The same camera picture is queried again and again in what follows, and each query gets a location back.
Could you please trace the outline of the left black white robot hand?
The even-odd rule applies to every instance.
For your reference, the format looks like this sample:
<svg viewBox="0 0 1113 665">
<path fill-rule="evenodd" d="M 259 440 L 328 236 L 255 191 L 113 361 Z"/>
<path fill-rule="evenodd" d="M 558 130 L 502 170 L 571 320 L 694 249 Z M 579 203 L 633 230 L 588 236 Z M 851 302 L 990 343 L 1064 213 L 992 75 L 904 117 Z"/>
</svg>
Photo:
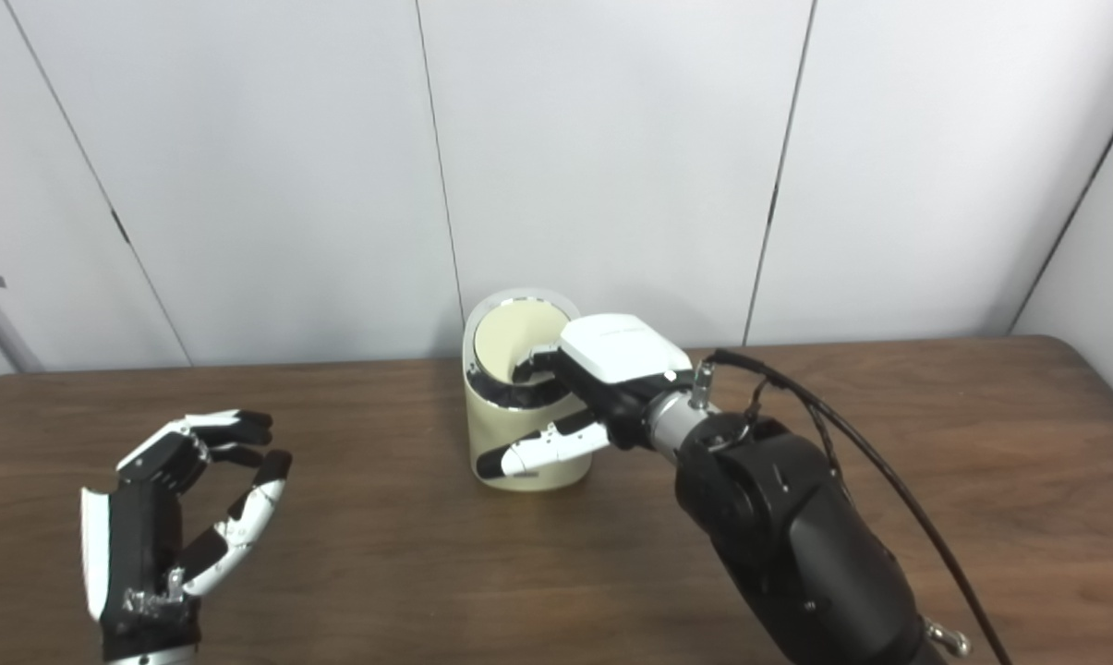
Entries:
<svg viewBox="0 0 1113 665">
<path fill-rule="evenodd" d="M 228 409 L 168 421 L 116 464 L 105 493 L 80 490 L 86 605 L 104 664 L 193 664 L 201 603 L 255 549 L 293 454 L 272 447 L 268 413 Z M 211 464 L 255 471 L 219 521 L 184 536 L 183 496 Z"/>
</svg>

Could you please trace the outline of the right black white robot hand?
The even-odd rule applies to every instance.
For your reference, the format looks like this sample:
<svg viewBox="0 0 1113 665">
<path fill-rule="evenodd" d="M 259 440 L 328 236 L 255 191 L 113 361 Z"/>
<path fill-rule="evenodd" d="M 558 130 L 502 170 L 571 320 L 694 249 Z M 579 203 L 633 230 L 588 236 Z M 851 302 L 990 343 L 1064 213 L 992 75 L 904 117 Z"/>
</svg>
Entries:
<svg viewBox="0 0 1113 665">
<path fill-rule="evenodd" d="M 515 358 L 511 381 L 538 374 L 585 407 L 479 454 L 480 479 L 535 472 L 610 444 L 656 451 L 677 464 L 688 434 L 709 414 L 708 404 L 692 404 L 691 358 L 634 315 L 569 321 L 555 342 Z"/>
</svg>

